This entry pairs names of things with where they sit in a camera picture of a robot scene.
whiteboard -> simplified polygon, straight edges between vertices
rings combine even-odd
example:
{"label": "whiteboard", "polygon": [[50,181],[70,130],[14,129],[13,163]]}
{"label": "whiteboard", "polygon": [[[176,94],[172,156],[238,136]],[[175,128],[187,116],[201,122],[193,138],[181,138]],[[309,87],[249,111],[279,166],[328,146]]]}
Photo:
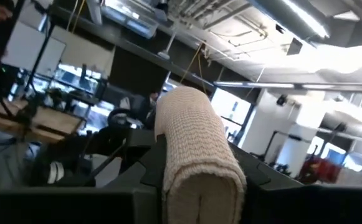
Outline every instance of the whiteboard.
{"label": "whiteboard", "polygon": [[55,39],[50,38],[39,61],[36,73],[39,75],[53,77],[59,61],[62,58],[66,44]]}
{"label": "whiteboard", "polygon": [[45,34],[22,22],[17,22],[6,46],[7,54],[2,57],[1,62],[31,71],[44,39]]}

beige knit towel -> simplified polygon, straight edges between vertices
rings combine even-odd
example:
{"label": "beige knit towel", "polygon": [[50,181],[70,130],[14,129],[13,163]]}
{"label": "beige knit towel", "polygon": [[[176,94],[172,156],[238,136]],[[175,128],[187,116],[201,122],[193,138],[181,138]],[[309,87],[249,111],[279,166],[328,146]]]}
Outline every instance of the beige knit towel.
{"label": "beige knit towel", "polygon": [[238,223],[245,176],[208,97],[190,87],[168,92],[156,108],[155,134],[163,133],[164,223]]}

yellow cord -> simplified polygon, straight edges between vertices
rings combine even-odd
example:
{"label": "yellow cord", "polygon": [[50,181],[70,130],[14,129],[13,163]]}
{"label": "yellow cord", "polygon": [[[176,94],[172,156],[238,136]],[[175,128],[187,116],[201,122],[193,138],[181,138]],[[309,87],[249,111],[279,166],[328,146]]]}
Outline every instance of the yellow cord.
{"label": "yellow cord", "polygon": [[186,69],[185,73],[183,74],[182,78],[181,78],[181,81],[180,83],[182,83],[182,81],[185,79],[186,75],[188,74],[189,72],[189,69],[191,68],[193,62],[194,62],[194,59],[196,59],[196,56],[198,56],[199,52],[200,52],[200,49],[201,47],[203,46],[203,44],[200,44],[200,46],[198,47],[198,49],[196,50],[196,53],[194,54],[192,60],[191,60],[191,63],[189,64],[188,68]]}
{"label": "yellow cord", "polygon": [[73,34],[74,31],[75,31],[75,27],[77,26],[77,23],[79,21],[79,17],[80,17],[80,14],[81,14],[81,11],[82,11],[82,8],[85,4],[85,0],[82,0],[82,3],[81,3],[81,6],[80,6],[80,9],[79,9],[79,12],[77,13],[77,16],[75,17],[75,22],[74,22],[74,26],[73,26],[73,29],[71,30],[71,33]]}
{"label": "yellow cord", "polygon": [[204,81],[203,81],[203,72],[201,71],[200,55],[198,56],[198,62],[199,62],[199,71],[200,71],[201,84],[203,85],[204,94],[207,94],[206,86],[205,86]]}

floor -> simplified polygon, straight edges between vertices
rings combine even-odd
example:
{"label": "floor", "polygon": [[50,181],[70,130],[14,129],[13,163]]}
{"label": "floor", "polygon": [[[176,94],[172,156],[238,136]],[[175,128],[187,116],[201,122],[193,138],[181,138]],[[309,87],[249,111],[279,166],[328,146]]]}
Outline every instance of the floor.
{"label": "floor", "polygon": [[[0,141],[9,139],[12,136],[0,132]],[[37,149],[32,147],[29,150],[28,146],[16,147],[2,147],[0,146],[0,190],[13,189],[16,187],[25,187],[23,184],[22,174],[24,170],[24,158],[30,159],[37,153]],[[101,155],[93,155],[93,166],[99,166],[106,157]],[[104,169],[96,178],[97,187],[103,187],[118,175],[121,160],[115,159]]]}

wooden table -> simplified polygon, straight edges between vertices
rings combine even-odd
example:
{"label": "wooden table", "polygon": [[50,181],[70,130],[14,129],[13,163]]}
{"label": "wooden table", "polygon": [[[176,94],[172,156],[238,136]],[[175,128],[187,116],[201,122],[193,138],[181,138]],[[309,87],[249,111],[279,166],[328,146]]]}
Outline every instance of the wooden table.
{"label": "wooden table", "polygon": [[[5,104],[13,114],[16,114],[21,108],[27,105],[27,102],[9,102],[5,100]],[[1,104],[0,113],[6,114]],[[83,125],[81,118],[43,107],[38,108],[38,112],[32,122],[33,124],[40,124],[67,134],[72,134],[74,131],[78,130],[81,125]],[[19,136],[21,135],[23,128],[24,127],[21,123],[0,117],[0,131]],[[62,135],[44,131],[38,128],[31,128],[31,131],[28,132],[26,137],[28,139],[32,139],[33,141],[40,141],[44,143],[55,143],[64,138]]]}

